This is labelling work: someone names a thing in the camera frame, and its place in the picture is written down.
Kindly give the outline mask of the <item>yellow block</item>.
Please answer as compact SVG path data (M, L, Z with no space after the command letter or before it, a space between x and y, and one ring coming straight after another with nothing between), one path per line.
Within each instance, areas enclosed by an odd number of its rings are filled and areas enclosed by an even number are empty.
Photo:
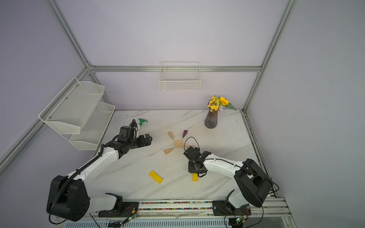
M192 174L192 181L198 181L198 179L199 179L198 174L197 173L193 173Z
M163 178L159 176L156 172L150 171L149 176L153 178L157 183L161 184L163 181Z

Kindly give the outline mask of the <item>purple triangle block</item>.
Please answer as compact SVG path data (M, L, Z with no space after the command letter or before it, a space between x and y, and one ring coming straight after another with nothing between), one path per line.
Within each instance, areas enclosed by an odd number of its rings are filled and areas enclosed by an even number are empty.
M182 137L183 137L183 138L185 138L185 136L186 136L187 134L188 134L188 131L187 131L187 130L184 130L184 131L183 131L183 135L182 135Z

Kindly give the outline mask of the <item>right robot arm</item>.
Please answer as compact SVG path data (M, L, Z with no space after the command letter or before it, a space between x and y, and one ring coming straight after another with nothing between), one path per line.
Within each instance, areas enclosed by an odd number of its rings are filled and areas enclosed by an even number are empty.
M208 172L216 172L235 180L239 189L226 197L226 205L232 209L247 204L262 207L273 187L272 180L252 159L226 160L207 151L201 153L197 147L189 147L183 154L189 160L189 173L196 173L201 178Z

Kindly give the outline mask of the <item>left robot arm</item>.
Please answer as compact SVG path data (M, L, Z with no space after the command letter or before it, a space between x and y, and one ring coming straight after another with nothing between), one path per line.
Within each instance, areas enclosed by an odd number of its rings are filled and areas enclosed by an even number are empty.
M123 126L111 141L100 146L100 152L86 164L66 176L58 175L51 184L46 212L65 220L78 221L94 212L122 215L127 211L123 197L113 193L90 196L87 189L109 165L130 150L151 145L149 134L139 135L138 126Z

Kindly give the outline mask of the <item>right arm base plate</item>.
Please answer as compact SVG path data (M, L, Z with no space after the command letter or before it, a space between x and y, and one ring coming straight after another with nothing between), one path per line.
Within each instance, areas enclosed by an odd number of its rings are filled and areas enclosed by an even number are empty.
M214 216L250 216L252 214L249 204L239 208L234 207L226 200L214 200L212 204Z

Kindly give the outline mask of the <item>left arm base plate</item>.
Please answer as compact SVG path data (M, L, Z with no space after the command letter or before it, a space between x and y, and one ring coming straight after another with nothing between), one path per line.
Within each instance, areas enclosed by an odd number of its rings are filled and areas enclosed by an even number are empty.
M115 206L112 210L109 211L100 211L98 213L99 218L121 218L121 217L131 217L137 214L139 209L139 202L131 201L131 202L122 202Z

